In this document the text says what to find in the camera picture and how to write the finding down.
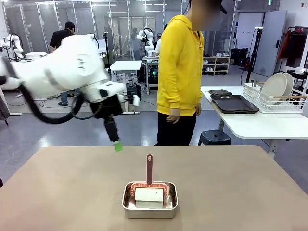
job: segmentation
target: brown tabletop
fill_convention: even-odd
[[[124,186],[175,183],[172,220],[130,220]],[[0,189],[0,231],[308,231],[308,196],[260,147],[48,147]]]

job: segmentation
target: roller handle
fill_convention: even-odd
[[[153,183],[153,155],[146,156],[146,183],[151,185]]]

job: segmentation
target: yellow hoodie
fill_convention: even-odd
[[[181,116],[192,116],[202,93],[204,37],[192,30],[184,15],[171,19],[162,35],[158,74],[158,112],[168,115],[179,108]]]

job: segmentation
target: dish rack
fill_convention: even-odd
[[[308,95],[292,89],[290,96],[268,96],[262,93],[262,83],[252,85],[245,83],[243,97],[267,114],[274,113],[302,113]]]

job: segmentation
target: black tray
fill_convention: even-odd
[[[211,98],[225,114],[254,114],[259,111],[241,95],[211,95]]]

